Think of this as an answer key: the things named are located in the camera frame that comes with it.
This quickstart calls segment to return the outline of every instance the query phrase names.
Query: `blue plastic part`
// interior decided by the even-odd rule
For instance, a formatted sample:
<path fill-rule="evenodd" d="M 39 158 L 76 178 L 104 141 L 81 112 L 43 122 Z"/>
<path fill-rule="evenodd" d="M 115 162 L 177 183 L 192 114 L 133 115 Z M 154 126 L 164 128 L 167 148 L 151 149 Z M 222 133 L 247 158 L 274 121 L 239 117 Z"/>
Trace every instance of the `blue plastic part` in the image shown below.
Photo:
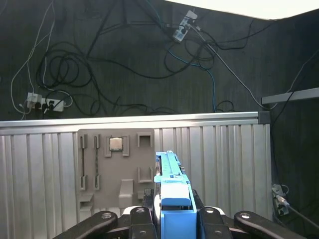
<path fill-rule="evenodd" d="M 160 183 L 161 238 L 196 239 L 197 209 L 190 181 L 180 170 L 178 157 L 172 151 L 157 152 L 156 161 L 161 162 L 162 172 L 162 175 L 154 177 L 154 181 Z M 178 207 L 165 211 L 165 206 Z"/>
<path fill-rule="evenodd" d="M 161 175 L 154 177 L 154 182 L 160 183 L 160 198 L 162 206 L 189 207 L 188 183 L 179 166 L 177 156 L 172 152 L 163 152 L 160 155 Z"/>

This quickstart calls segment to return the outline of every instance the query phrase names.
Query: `dark wall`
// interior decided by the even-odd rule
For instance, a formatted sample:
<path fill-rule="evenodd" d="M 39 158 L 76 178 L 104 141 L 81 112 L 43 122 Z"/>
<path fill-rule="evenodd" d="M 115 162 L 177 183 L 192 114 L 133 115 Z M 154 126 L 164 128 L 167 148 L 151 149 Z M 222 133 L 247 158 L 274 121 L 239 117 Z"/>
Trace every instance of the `dark wall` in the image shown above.
<path fill-rule="evenodd" d="M 150 21 L 150 19 L 134 4 L 127 2 L 128 21 Z M 138 1 L 155 16 L 155 12 L 145 1 Z M 151 1 L 158 9 L 162 21 L 179 24 L 189 6 L 173 4 L 163 1 Z M 77 44 L 86 52 L 94 39 L 101 20 L 108 12 L 112 1 L 110 0 L 57 0 L 55 2 L 56 23 L 52 34 L 51 44 L 59 41 L 68 41 Z M 10 82 L 15 72 L 28 58 L 34 44 L 38 28 L 49 1 L 38 0 L 10 0 L 0 16 L 0 120 L 18 120 L 18 114 L 10 102 Z M 247 36 L 252 19 L 245 16 L 228 13 L 196 9 L 200 20 L 196 23 L 208 31 L 217 42 L 237 39 Z M 106 27 L 121 22 L 123 16 L 122 1 L 118 1 L 107 21 Z M 52 23 L 52 11 L 49 11 L 44 22 L 41 36 L 49 32 Z M 255 19 L 251 26 L 251 33 L 268 26 L 270 23 Z M 273 23 L 269 28 L 248 39 L 247 45 L 239 50 L 219 50 L 221 57 L 234 70 L 240 79 L 251 89 L 260 100 L 262 96 L 285 92 L 302 64 L 315 52 L 319 46 L 319 12 L 314 11 L 290 19 Z M 101 36 L 91 56 L 118 61 L 137 72 L 150 76 L 164 76 L 169 72 L 165 69 L 163 60 L 166 53 L 164 42 L 169 39 L 161 29 L 154 25 L 131 26 L 116 30 Z M 243 46 L 245 40 L 226 44 L 227 46 Z M 45 53 L 46 43 L 36 49 L 30 60 L 31 78 L 35 85 L 35 92 L 47 94 L 47 91 L 36 86 L 36 69 Z M 62 45 L 59 49 L 74 51 L 74 48 Z M 174 53 L 184 59 L 191 57 L 186 53 L 183 44 L 173 49 Z M 318 87 L 318 65 L 316 59 L 305 67 L 301 77 L 305 79 L 299 84 L 299 89 Z M 173 69 L 183 67 L 178 60 L 168 57 L 167 63 Z M 140 77 L 123 67 L 111 63 L 90 62 L 93 73 L 101 92 L 111 101 L 117 99 L 119 104 L 145 104 L 154 109 L 157 107 L 170 107 L 179 113 L 211 113 L 212 112 L 212 80 L 206 71 L 196 67 L 189 67 L 185 71 L 166 79 L 148 79 Z M 52 64 L 52 71 L 56 72 L 57 65 Z M 70 67 L 70 74 L 76 68 Z M 216 103 L 231 100 L 237 111 L 261 110 L 251 99 L 248 92 L 236 81 L 225 66 L 215 59 L 212 72 L 216 83 Z M 89 77 L 84 67 L 80 67 L 78 83 L 85 82 Z M 94 85 L 90 83 L 84 88 L 60 86 L 73 94 L 88 94 L 97 98 Z M 15 105 L 23 104 L 27 92 L 31 91 L 26 68 L 17 76 L 13 85 Z M 62 94 L 52 95 L 61 99 Z M 90 111 L 92 99 L 88 97 L 75 97 L 78 106 L 85 112 Z M 114 107 L 103 100 L 107 109 L 107 116 L 143 115 L 145 112 L 131 109 L 122 114 L 126 107 Z M 279 105 L 272 112 L 275 118 L 280 112 Z M 96 116 L 106 116 L 99 111 Z M 42 113 L 32 112 L 27 119 L 41 119 Z M 75 105 L 65 109 L 62 114 L 51 117 L 81 118 L 85 117 Z M 318 221 L 316 211 L 318 203 L 318 135 L 317 127 L 318 100 L 290 103 L 284 113 L 277 120 L 273 135 L 275 141 L 276 161 L 280 182 L 290 187 L 289 200 L 296 207 L 303 209 L 305 214 L 312 213 L 312 219 Z M 295 215 L 282 218 L 284 222 L 293 219 Z M 318 233 L 309 225 L 294 220 L 289 224 L 297 232 L 307 235 Z"/>

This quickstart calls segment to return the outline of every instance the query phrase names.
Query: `metal panel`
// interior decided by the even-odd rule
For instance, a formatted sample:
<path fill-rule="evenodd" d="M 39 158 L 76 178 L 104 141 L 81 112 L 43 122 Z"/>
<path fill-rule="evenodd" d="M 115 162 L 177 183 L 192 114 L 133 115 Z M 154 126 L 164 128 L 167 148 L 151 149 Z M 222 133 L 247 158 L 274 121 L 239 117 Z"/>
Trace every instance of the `metal panel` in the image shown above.
<path fill-rule="evenodd" d="M 156 151 L 178 154 L 206 205 L 271 218 L 270 128 L 258 113 L 0 122 L 0 238 L 50 239 L 79 221 L 79 129 L 144 127 Z"/>
<path fill-rule="evenodd" d="M 33 238 L 41 239 L 47 236 L 42 135 L 32 134 L 28 138 Z"/>
<path fill-rule="evenodd" d="M 263 105 L 272 103 L 283 103 L 289 101 L 307 100 L 319 98 L 319 88 L 312 88 L 302 91 L 294 91 L 293 93 L 283 93 L 274 96 L 267 96 L 261 99 Z"/>

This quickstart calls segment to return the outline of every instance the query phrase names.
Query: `light fixture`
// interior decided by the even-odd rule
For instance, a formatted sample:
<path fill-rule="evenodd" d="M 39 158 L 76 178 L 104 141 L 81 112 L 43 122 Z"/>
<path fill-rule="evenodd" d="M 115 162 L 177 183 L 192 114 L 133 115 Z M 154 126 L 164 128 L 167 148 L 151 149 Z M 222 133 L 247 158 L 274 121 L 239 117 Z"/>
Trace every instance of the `light fixture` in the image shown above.
<path fill-rule="evenodd" d="M 254 18 L 277 20 L 319 8 L 318 0 L 167 0 Z"/>

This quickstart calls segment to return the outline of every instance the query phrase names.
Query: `blue cable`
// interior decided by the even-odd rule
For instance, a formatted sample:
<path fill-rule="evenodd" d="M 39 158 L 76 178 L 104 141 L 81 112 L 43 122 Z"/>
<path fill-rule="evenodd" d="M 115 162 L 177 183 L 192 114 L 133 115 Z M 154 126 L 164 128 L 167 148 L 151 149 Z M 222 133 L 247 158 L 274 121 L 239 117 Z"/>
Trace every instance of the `blue cable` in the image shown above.
<path fill-rule="evenodd" d="M 179 58 L 178 56 L 174 55 L 170 50 L 168 50 L 168 52 L 169 52 L 173 57 L 175 57 L 177 60 L 180 60 L 181 62 L 184 62 L 185 64 L 188 64 L 188 63 L 189 63 L 189 62 L 187 62 L 187 61 L 185 61 L 185 60 Z M 209 69 L 206 69 L 206 68 L 204 68 L 204 67 L 202 67 L 202 66 L 200 66 L 200 65 L 198 65 L 198 64 L 190 63 L 190 65 L 191 65 L 191 66 L 195 66 L 195 67 L 203 68 L 203 69 L 205 69 L 205 70 L 209 73 L 209 75 L 210 75 L 210 77 L 211 77 L 211 79 L 212 79 L 212 81 L 213 81 L 213 108 L 214 108 L 214 112 L 216 112 L 216 105 L 215 105 L 215 78 L 214 78 L 213 74 L 211 73 L 211 71 L 210 71 Z"/>
<path fill-rule="evenodd" d="M 156 15 L 158 16 L 158 18 L 159 18 L 159 24 L 160 24 L 160 26 L 161 26 L 161 19 L 160 19 L 160 15 L 159 15 L 158 11 L 157 11 L 157 10 L 155 9 L 155 7 L 150 3 L 149 0 L 146 0 L 146 2 L 149 4 L 149 6 L 154 10 L 154 12 L 156 13 Z M 172 53 L 169 49 L 167 49 L 167 51 L 168 51 L 174 58 L 176 58 L 177 60 L 180 60 L 181 62 L 184 62 L 185 64 L 188 64 L 188 63 L 189 63 L 189 62 L 187 62 L 187 61 L 181 59 L 180 57 L 176 56 L 176 55 L 175 55 L 174 53 Z M 206 69 L 206 68 L 202 67 L 202 66 L 199 65 L 199 64 L 190 63 L 190 66 L 200 67 L 200 68 L 206 70 L 206 71 L 209 73 L 209 75 L 210 75 L 210 77 L 211 77 L 211 79 L 212 79 L 212 81 L 213 81 L 213 109 L 214 109 L 214 112 L 216 112 L 216 105 L 215 105 L 215 79 L 214 79 L 213 74 L 211 73 L 211 71 L 210 71 L 209 69 Z"/>

